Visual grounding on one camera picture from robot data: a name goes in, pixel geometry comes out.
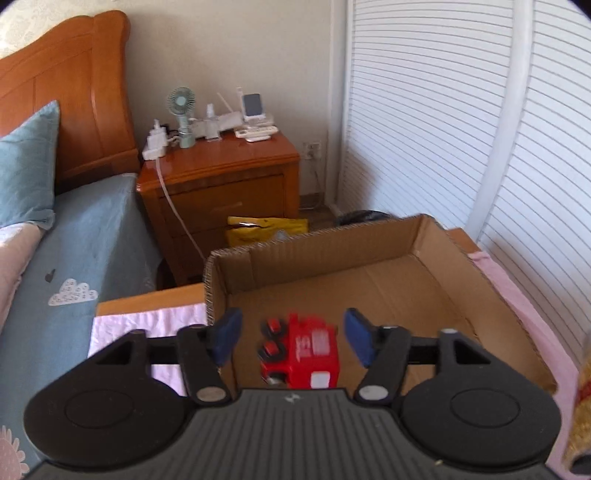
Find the pink towel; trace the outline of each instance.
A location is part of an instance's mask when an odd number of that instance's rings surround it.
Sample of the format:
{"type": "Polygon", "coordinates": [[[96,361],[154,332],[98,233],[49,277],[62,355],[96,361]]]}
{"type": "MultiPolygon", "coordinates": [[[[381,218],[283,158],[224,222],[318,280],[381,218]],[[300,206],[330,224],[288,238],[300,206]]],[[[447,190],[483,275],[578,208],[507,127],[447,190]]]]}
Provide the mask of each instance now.
{"type": "MultiPolygon", "coordinates": [[[[505,271],[484,252],[477,252],[470,257],[521,319],[558,382],[558,391],[554,399],[560,407],[562,428],[547,465],[565,480],[581,480],[583,477],[568,473],[561,464],[570,428],[577,385],[577,368],[560,345],[554,332],[505,271]]],[[[148,331],[148,336],[154,337],[169,336],[175,335],[179,328],[194,323],[207,323],[205,304],[96,317],[92,326],[88,354],[91,356],[130,330],[144,329],[148,331]]],[[[185,395],[183,380],[177,365],[156,365],[152,369],[152,376],[170,385],[180,395],[185,395]]]]}
{"type": "MultiPolygon", "coordinates": [[[[98,352],[131,330],[146,330],[149,337],[166,337],[176,335],[177,330],[195,323],[207,324],[204,303],[151,312],[95,317],[90,335],[88,356],[98,352]]],[[[171,386],[179,395],[186,395],[183,377],[178,365],[154,365],[152,376],[171,386]]]]}
{"type": "Polygon", "coordinates": [[[477,252],[471,254],[470,258],[490,279],[522,321],[523,326],[529,332],[558,383],[558,390],[554,395],[554,400],[560,408],[562,428],[550,453],[547,465],[565,480],[581,480],[583,477],[567,472],[562,467],[561,462],[569,435],[574,396],[577,390],[577,368],[566,351],[564,351],[564,348],[562,348],[562,345],[560,345],[554,332],[535,311],[533,305],[521,293],[521,290],[513,283],[507,273],[487,253],[477,252]]]}

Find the cardboard box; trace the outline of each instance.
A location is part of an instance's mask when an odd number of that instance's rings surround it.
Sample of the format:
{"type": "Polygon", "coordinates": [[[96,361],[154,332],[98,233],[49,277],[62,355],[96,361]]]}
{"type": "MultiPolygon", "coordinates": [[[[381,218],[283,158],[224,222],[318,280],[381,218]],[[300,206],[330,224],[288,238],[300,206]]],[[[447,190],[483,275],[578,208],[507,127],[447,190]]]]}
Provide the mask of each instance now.
{"type": "MultiPolygon", "coordinates": [[[[222,376],[229,387],[265,387],[256,349],[261,323],[290,312],[341,326],[348,307],[376,325],[436,337],[455,328],[543,389],[556,382],[519,318],[433,218],[420,215],[351,225],[285,241],[212,253],[205,273],[210,322],[229,307],[243,312],[242,336],[222,376]]],[[[365,375],[339,333],[339,386],[365,375]]],[[[409,369],[405,390],[433,374],[409,369]]]]}

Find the cloud pattern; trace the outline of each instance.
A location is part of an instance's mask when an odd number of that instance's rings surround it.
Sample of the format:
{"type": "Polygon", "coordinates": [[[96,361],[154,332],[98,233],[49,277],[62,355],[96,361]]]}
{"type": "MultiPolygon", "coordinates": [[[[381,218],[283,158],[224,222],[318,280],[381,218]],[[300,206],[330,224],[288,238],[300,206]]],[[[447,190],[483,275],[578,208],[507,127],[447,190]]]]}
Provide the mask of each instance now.
{"type": "Polygon", "coordinates": [[[57,307],[59,305],[92,301],[98,297],[97,291],[91,290],[88,283],[77,283],[74,278],[68,278],[61,284],[59,293],[51,296],[48,304],[50,307],[57,307]]]}

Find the blue bed sheet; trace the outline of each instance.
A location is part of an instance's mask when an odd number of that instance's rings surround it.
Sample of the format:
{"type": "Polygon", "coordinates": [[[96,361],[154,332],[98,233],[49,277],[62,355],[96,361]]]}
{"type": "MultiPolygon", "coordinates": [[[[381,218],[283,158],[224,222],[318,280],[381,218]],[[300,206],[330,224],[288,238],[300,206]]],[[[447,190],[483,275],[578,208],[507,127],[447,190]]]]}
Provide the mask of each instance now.
{"type": "Polygon", "coordinates": [[[97,302],[155,288],[160,255],[135,183],[123,174],[56,197],[56,224],[27,267],[0,335],[0,480],[12,480],[3,475],[18,462],[23,473],[39,462],[23,431],[24,408],[86,358],[97,302]]]}

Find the red toy truck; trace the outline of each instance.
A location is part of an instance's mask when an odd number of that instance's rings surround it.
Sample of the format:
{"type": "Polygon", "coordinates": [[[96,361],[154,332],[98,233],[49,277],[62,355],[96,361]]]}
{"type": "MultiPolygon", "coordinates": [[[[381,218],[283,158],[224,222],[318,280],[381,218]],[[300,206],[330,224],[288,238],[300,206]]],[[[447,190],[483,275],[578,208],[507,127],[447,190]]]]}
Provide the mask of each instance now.
{"type": "Polygon", "coordinates": [[[336,327],[318,317],[289,321],[272,318],[262,325],[266,340],[259,348],[261,373],[269,385],[288,388],[334,388],[339,378],[336,327]]]}

